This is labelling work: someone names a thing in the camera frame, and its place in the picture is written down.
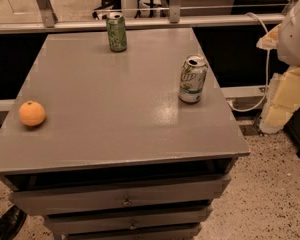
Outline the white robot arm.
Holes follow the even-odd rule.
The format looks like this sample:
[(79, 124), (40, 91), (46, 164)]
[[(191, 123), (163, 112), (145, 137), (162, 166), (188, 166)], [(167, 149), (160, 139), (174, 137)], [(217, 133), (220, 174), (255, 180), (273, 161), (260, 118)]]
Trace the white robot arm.
[(300, 66), (300, 0), (291, 8), (278, 31), (278, 59)]

